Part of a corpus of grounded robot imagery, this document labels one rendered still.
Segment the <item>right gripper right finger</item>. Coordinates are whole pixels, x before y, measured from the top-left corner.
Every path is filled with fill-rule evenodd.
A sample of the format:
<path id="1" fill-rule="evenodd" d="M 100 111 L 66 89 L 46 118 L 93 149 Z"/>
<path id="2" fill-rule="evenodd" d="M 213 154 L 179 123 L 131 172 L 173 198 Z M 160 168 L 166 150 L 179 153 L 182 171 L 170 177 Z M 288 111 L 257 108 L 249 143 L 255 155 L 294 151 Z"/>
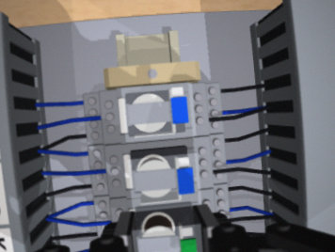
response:
<path id="1" fill-rule="evenodd" d="M 224 213 L 212 213 L 207 204 L 193 207 L 201 224 L 203 252 L 335 252 L 335 235 L 279 222 L 267 226 L 265 236 L 247 236 L 246 229 L 230 224 Z"/>

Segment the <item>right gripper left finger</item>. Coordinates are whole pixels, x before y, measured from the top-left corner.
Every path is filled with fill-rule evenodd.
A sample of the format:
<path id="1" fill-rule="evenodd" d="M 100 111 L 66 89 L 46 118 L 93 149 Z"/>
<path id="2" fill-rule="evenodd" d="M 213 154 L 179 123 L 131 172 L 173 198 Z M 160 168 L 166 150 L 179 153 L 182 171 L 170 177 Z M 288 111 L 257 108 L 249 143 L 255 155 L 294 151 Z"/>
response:
<path id="1" fill-rule="evenodd" d="M 88 252 L 135 252 L 132 234 L 134 216 L 135 212 L 133 211 L 120 212 L 118 222 L 112 222 L 104 226 L 102 237 L 90 242 Z M 35 252 L 71 251 L 66 245 L 51 244 Z"/>

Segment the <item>grey relay panel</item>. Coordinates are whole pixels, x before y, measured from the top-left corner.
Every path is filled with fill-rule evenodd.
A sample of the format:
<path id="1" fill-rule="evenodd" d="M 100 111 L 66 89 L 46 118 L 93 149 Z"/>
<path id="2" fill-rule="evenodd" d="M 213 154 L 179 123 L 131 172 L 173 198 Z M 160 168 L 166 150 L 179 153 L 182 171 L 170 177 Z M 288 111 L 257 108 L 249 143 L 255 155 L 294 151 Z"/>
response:
<path id="1" fill-rule="evenodd" d="M 133 210 L 130 151 L 175 146 L 247 236 L 335 235 L 335 0 L 19 29 L 0 11 L 0 252 L 88 252 Z M 191 82 L 196 136 L 126 142 L 121 87 Z"/>

